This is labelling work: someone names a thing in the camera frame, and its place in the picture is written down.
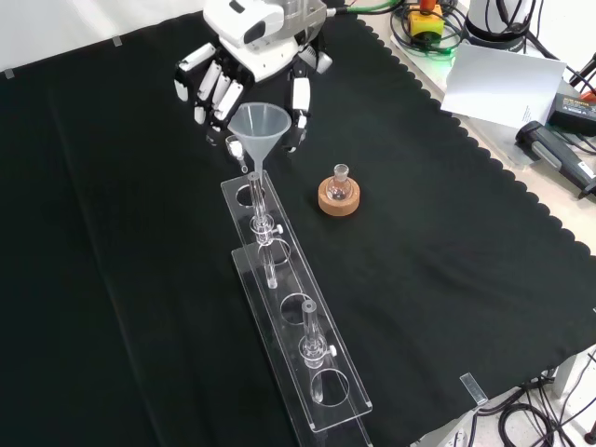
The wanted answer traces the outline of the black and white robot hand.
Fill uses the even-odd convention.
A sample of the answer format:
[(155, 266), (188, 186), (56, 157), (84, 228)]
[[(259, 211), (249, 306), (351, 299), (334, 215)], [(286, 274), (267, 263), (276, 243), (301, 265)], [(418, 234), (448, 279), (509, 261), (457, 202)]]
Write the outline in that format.
[(299, 147), (310, 118), (309, 75), (332, 64), (323, 49), (327, 17), (322, 1), (205, 3), (203, 19), (214, 36), (177, 63), (174, 87), (212, 142), (227, 130), (251, 88), (286, 75), (291, 126), (282, 145), (289, 152)]

